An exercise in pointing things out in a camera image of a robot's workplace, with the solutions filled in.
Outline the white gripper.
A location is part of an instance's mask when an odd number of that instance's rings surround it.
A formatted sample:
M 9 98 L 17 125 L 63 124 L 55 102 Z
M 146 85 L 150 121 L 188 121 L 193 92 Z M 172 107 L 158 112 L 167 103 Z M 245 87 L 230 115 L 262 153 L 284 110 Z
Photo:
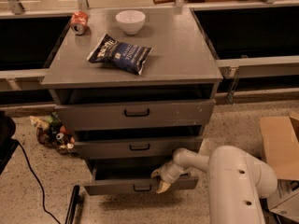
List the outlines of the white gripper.
M 159 169 L 155 169 L 150 177 L 156 178 L 159 176 L 161 178 L 159 188 L 156 190 L 158 194 L 161 194 L 166 192 L 171 187 L 171 184 L 175 183 L 181 175 L 187 174 L 190 170 L 190 168 L 180 166 L 174 161 L 169 161 Z

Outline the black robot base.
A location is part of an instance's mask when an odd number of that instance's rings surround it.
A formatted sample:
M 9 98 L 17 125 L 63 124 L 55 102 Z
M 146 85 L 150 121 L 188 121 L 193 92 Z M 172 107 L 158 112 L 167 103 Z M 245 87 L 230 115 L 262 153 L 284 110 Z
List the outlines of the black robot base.
M 16 124 L 4 111 L 0 111 L 0 174 L 4 171 L 19 142 L 12 138 Z

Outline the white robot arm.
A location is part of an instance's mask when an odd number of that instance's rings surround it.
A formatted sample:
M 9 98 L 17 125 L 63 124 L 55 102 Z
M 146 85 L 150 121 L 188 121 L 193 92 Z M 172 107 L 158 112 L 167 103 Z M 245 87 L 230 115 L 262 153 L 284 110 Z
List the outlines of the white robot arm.
M 157 191 L 167 191 L 192 168 L 207 173 L 210 224 L 265 224 L 260 200 L 278 187 L 267 163 L 233 146 L 217 147 L 209 156 L 181 147 L 151 173 L 161 178 Z

